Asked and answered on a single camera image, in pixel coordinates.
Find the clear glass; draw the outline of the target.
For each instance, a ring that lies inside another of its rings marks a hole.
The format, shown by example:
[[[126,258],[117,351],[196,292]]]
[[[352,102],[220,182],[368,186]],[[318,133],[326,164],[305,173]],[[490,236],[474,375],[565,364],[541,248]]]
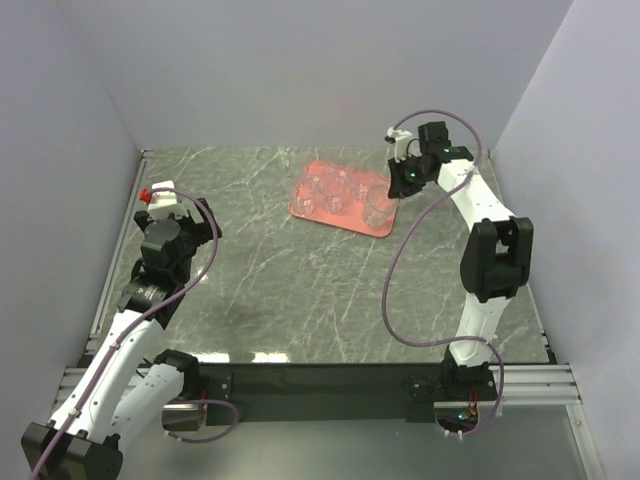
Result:
[[[348,172],[341,169],[328,171],[317,181],[318,192],[323,197],[344,198],[350,185]]]
[[[394,207],[395,202],[388,197],[388,187],[384,184],[375,185],[367,192],[363,221],[371,227],[378,227],[389,218]]]
[[[345,199],[343,195],[327,195],[321,200],[323,210],[330,215],[336,215],[341,212],[344,205]]]
[[[314,189],[307,184],[299,184],[292,192],[290,212],[299,217],[309,217],[316,209]]]
[[[349,169],[347,177],[351,183],[351,197],[354,201],[362,203],[371,185],[371,174],[359,169]]]
[[[329,165],[320,162],[313,161],[305,164],[302,168],[302,180],[312,190],[316,188],[318,180],[329,171]]]

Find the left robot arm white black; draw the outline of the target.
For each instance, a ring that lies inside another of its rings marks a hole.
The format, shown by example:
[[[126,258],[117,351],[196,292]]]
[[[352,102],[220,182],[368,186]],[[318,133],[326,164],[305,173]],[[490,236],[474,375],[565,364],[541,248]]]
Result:
[[[30,424],[21,446],[34,479],[115,479],[131,443],[173,400],[199,403],[196,357],[160,354],[135,387],[129,385],[146,349],[166,330],[186,293],[201,280],[192,259],[222,236],[203,198],[196,221],[172,184],[143,191],[134,219],[144,238],[101,347],[74,390],[45,424]]]

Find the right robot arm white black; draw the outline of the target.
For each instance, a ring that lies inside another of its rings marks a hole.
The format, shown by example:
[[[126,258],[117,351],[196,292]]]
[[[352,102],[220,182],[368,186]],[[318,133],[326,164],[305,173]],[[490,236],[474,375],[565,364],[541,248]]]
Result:
[[[433,182],[469,230],[460,262],[462,315],[456,335],[444,344],[439,380],[432,389],[447,399],[493,399],[489,361],[495,353],[490,344],[507,305],[528,282],[533,223],[498,199],[469,150],[451,144],[444,122],[423,124],[416,134],[391,127],[385,139],[394,147],[388,162],[389,198],[408,198]]]

